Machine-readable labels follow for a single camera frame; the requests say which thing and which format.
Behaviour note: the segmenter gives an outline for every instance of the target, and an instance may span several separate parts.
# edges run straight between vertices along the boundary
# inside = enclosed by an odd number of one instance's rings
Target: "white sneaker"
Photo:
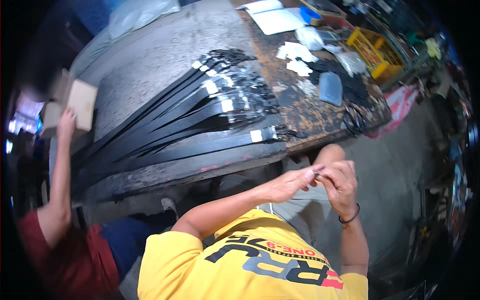
[[[175,212],[175,214],[177,215],[177,220],[179,219],[179,215],[177,214],[177,209],[175,207],[175,202],[173,202],[172,199],[170,198],[162,198],[161,200],[162,202],[162,207],[163,207],[163,211],[166,211],[166,210],[173,210]]]

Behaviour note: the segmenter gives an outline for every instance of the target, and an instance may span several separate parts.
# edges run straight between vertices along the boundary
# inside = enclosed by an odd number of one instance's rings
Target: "bracelet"
[[[340,221],[340,223],[346,224],[346,223],[350,223],[351,221],[353,221],[353,219],[355,219],[359,215],[359,212],[360,212],[360,204],[357,203],[357,206],[358,206],[359,209],[357,210],[357,213],[353,216],[352,219],[350,219],[348,221],[343,221],[342,218],[340,218],[340,216],[338,216],[338,220]]]

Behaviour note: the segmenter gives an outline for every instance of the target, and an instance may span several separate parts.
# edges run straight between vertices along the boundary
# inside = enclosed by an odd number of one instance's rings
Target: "grey shorts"
[[[295,163],[292,159],[286,158],[282,161],[283,172],[298,170],[310,166],[307,159]],[[227,195],[236,194],[253,188],[262,182],[255,182],[253,178],[259,178],[259,174],[269,173],[265,169],[256,168],[245,171],[244,174],[230,174],[224,177],[220,189],[229,191]],[[287,202],[275,204],[266,203],[259,206],[265,212],[275,214],[292,225],[300,237],[308,244],[313,245],[317,240],[317,231],[321,229],[332,209],[324,187],[311,187],[309,191],[298,191],[295,196]]]

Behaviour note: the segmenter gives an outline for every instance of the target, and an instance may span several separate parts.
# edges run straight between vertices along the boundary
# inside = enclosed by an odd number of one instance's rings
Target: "man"
[[[170,232],[150,236],[139,299],[367,299],[368,246],[358,216],[354,164],[344,159],[341,147],[329,145],[313,166],[197,206]],[[295,218],[276,215],[292,198],[321,202],[323,195],[343,227],[340,275],[285,221]],[[216,243],[203,249],[202,240],[213,233]]]
[[[170,199],[162,199],[164,213],[137,214],[87,231],[71,225],[70,144],[75,115],[69,108],[57,129],[58,150],[50,201],[20,220],[19,231],[25,249],[59,298],[85,299],[115,289],[139,255],[146,238],[175,223],[177,216]]]

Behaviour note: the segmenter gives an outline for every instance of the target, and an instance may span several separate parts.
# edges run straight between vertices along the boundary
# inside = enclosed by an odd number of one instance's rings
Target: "workbench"
[[[294,32],[264,35],[246,12],[234,10],[233,7],[245,3],[247,1],[244,0],[232,0],[231,3],[227,0],[202,0],[187,5],[179,13],[161,18],[133,32],[92,63],[79,78],[99,87],[95,140],[120,124],[143,103],[180,77],[200,54],[215,48],[241,48],[249,55],[256,55],[258,61],[254,61],[252,65],[263,74],[281,106],[280,113],[268,115],[261,123],[237,133],[271,124],[285,124],[289,129],[307,134],[308,138],[291,137],[286,142],[253,144],[116,174],[91,186],[85,193],[75,196],[73,198],[75,202],[120,200],[126,196],[152,192],[173,184],[191,183],[267,165],[288,155],[349,137],[345,125],[342,125],[344,108],[306,97],[297,87],[297,82],[305,80],[306,77],[299,77],[295,72],[287,70],[286,60],[275,58],[277,48],[285,41],[297,42]],[[169,46],[163,45],[162,48],[152,45],[152,42],[150,44],[146,42],[152,40],[151,35],[159,33],[160,29],[162,41],[170,43]],[[151,55],[154,51],[151,48],[160,48],[158,51],[163,51],[163,56],[155,56],[155,59],[159,60],[156,64],[175,67],[171,69],[170,78],[156,77],[157,82],[154,82],[151,74],[140,73],[141,70],[152,70],[151,60],[148,62],[150,65],[142,65],[142,61],[146,61],[142,54]],[[326,51],[312,53],[321,60],[335,59]],[[142,81],[142,78],[138,78],[139,75],[145,78],[149,76],[148,84],[139,87],[138,83]],[[391,112],[373,79],[367,77],[363,79],[373,105],[373,109],[362,109],[370,130],[387,123],[391,118]],[[211,140],[209,136],[209,133],[199,134],[169,147],[174,149],[182,144],[208,142]]]

